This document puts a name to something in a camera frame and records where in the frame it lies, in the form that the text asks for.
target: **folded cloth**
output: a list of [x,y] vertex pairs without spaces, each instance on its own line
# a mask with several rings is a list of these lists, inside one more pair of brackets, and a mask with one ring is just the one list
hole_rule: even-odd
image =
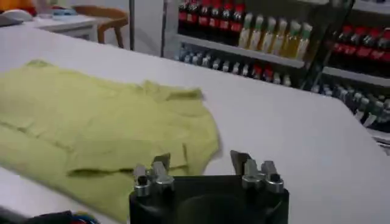
[[200,175],[218,149],[199,89],[115,83],[35,60],[0,75],[0,164],[126,222],[131,170],[169,153]]

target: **white wall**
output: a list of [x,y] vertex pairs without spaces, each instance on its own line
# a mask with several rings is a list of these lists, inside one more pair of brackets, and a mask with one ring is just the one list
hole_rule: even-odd
[[[129,12],[129,0],[61,0],[66,5],[98,5]],[[135,51],[160,55],[163,19],[163,0],[134,0]],[[130,26],[122,28],[124,46],[130,49]],[[105,42],[117,46],[113,30],[105,35]]]
[[[66,5],[97,5],[110,7],[129,12],[129,0],[62,0]],[[123,45],[126,49],[130,49],[130,29],[129,26],[124,26],[121,29],[123,36]],[[118,46],[114,30],[105,32],[105,43]]]

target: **soda bottle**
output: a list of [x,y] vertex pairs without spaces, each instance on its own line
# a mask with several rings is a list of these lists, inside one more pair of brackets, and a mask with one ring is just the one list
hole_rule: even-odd
[[331,58],[329,59],[329,64],[334,67],[342,67],[342,60],[344,59],[344,48],[350,37],[352,36],[352,26],[342,27],[342,32],[336,36],[335,44],[333,45],[333,51]]
[[245,5],[240,2],[236,4],[233,13],[232,23],[230,25],[229,45],[237,46],[241,30],[243,29]]
[[374,66],[373,69],[374,71],[378,71],[376,75],[383,76],[389,72],[389,67],[388,67],[389,49],[390,49],[390,29],[386,29],[382,37],[378,40],[376,48],[370,54],[370,59],[372,60],[372,64]]
[[200,8],[199,13],[199,37],[202,39],[208,39],[208,36],[210,34],[210,15],[210,0],[202,0],[202,7]]
[[221,23],[219,25],[219,42],[229,44],[230,23],[232,19],[233,5],[230,0],[226,0],[224,10],[221,14]]
[[187,9],[188,0],[181,0],[179,4],[179,26],[177,32],[182,35],[187,35]]
[[210,31],[208,39],[212,41],[217,41],[219,36],[219,25],[221,23],[221,0],[213,1],[213,8],[210,15]]
[[369,34],[366,35],[362,42],[361,46],[356,51],[356,67],[360,72],[368,73],[372,69],[370,54],[374,49],[375,44],[379,39],[380,31],[376,28],[371,29]]
[[363,38],[366,36],[366,28],[357,27],[355,33],[350,37],[347,44],[344,45],[344,68],[356,70],[356,51],[361,45]]
[[191,0],[191,4],[188,6],[187,13],[187,34],[189,36],[196,37],[199,35],[199,8],[200,5],[197,0]]

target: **juice bottle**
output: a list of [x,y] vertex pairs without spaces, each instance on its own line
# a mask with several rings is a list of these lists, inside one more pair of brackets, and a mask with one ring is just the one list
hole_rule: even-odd
[[242,48],[248,47],[249,35],[250,35],[250,24],[252,23],[252,14],[248,13],[245,16],[244,27],[239,35],[238,46]]
[[303,60],[303,57],[306,54],[307,47],[310,42],[310,33],[313,30],[313,27],[307,23],[303,24],[302,38],[299,41],[297,54],[295,56],[298,60]]
[[284,46],[283,56],[293,58],[296,55],[299,44],[299,31],[301,25],[297,21],[292,21],[290,24],[290,31],[287,34]]
[[271,44],[271,53],[274,55],[280,55],[282,45],[286,37],[287,21],[285,19],[279,20],[279,28]]
[[268,18],[267,31],[264,34],[263,41],[261,43],[260,51],[268,53],[271,51],[272,39],[274,38],[274,29],[276,20],[273,17]]
[[257,46],[260,42],[261,39],[261,27],[263,25],[264,18],[262,15],[258,15],[256,17],[256,25],[255,28],[252,32],[252,36],[250,38],[250,43],[249,43],[249,49],[250,50],[257,50]]

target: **red label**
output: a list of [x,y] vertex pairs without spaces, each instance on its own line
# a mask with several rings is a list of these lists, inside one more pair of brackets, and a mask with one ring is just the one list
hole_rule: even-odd
[[210,26],[211,27],[219,27],[219,19],[213,19],[213,18],[210,18]]
[[351,45],[345,45],[344,47],[344,53],[346,55],[353,55],[357,50],[357,47],[351,46]]
[[386,63],[390,63],[390,52],[386,52],[382,57],[382,60]]
[[335,43],[335,45],[333,46],[333,51],[335,53],[341,53],[342,50],[343,50],[342,44]]
[[188,14],[187,21],[189,23],[197,23],[197,14]]
[[370,55],[371,51],[372,51],[372,48],[362,46],[358,49],[358,51],[356,52],[356,55],[358,57],[365,58],[365,57],[368,57]]
[[199,24],[202,26],[208,26],[208,17],[199,17]]
[[241,29],[243,26],[240,23],[232,23],[232,28],[231,30],[234,32],[241,32]]
[[180,21],[186,21],[187,20],[187,13],[179,12],[179,20]]
[[221,25],[219,26],[222,30],[228,30],[229,29],[229,21],[221,21]]
[[373,59],[373,60],[381,60],[382,57],[384,56],[384,54],[385,54],[384,51],[374,50],[374,51],[371,52],[370,58]]

